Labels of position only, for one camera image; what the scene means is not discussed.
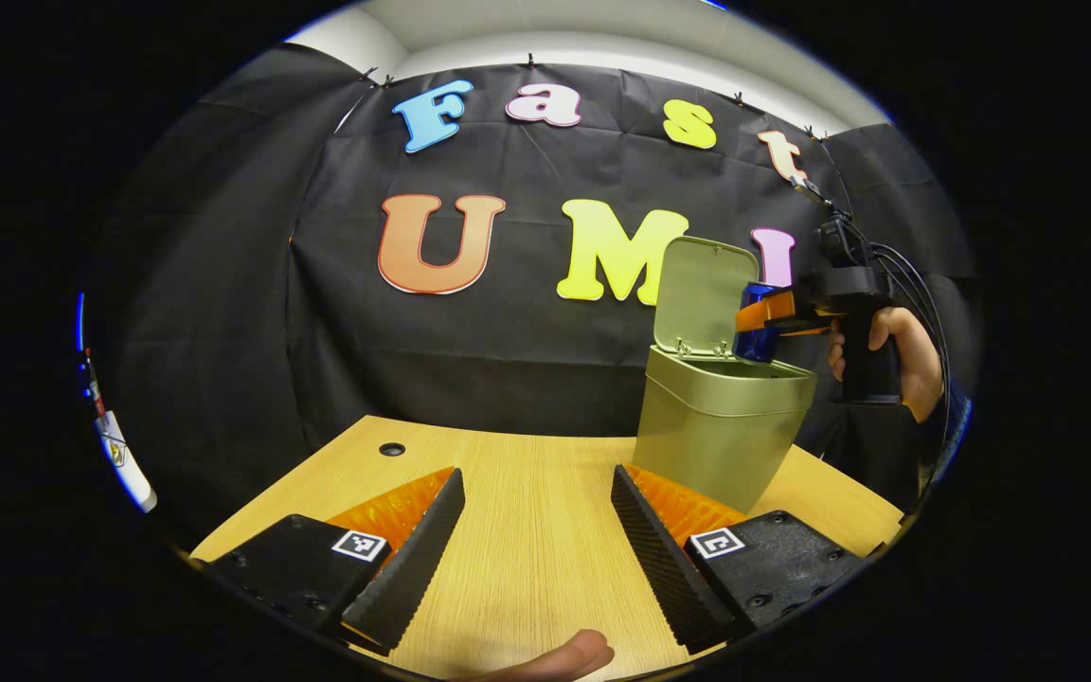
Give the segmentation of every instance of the olive green trash can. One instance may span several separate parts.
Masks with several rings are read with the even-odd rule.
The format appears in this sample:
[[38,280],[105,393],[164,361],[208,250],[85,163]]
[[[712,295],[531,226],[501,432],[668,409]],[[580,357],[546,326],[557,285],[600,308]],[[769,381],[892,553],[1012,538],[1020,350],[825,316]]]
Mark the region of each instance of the olive green trash can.
[[747,513],[815,398],[815,374],[732,352],[750,251],[679,237],[659,273],[634,465]]

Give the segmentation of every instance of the human hand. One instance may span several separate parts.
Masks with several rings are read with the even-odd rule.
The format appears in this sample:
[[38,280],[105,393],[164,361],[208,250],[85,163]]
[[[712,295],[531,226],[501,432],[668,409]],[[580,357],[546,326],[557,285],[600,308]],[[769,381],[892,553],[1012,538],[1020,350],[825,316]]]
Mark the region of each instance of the human hand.
[[562,647],[535,657],[527,663],[455,682],[572,682],[600,670],[612,660],[614,649],[604,635],[595,630],[579,630]]
[[[940,358],[932,345],[928,333],[907,308],[888,307],[874,313],[870,326],[870,344],[876,350],[895,336],[895,345],[900,350],[900,392],[903,405],[912,410],[916,423],[923,423],[943,396],[945,384],[940,376]],[[828,363],[837,381],[843,381],[844,335],[840,333],[840,320],[831,320]]]

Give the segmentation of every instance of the blue light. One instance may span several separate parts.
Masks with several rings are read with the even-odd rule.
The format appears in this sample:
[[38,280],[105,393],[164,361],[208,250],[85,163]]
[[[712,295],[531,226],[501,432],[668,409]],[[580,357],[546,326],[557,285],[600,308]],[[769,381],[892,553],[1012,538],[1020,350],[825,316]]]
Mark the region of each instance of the blue light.
[[86,345],[83,344],[83,291],[82,290],[79,291],[79,327],[77,327],[77,335],[79,335],[79,352],[82,354],[83,350],[87,349]]

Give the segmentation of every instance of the white ceiling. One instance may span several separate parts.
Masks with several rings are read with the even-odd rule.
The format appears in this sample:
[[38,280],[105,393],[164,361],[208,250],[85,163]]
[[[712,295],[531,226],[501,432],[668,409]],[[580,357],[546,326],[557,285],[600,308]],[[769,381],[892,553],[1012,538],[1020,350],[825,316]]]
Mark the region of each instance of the white ceiling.
[[757,73],[853,125],[887,120],[827,65],[760,25],[700,0],[372,0],[360,5],[411,52],[494,33],[611,33]]

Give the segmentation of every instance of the black handle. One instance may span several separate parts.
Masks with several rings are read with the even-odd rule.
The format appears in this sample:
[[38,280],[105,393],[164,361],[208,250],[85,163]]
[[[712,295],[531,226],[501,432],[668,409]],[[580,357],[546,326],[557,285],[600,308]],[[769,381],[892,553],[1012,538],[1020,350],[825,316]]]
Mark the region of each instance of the black handle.
[[882,307],[862,308],[840,319],[844,335],[843,397],[850,406],[897,406],[900,393],[900,350],[887,336],[882,348],[871,350],[870,326]]

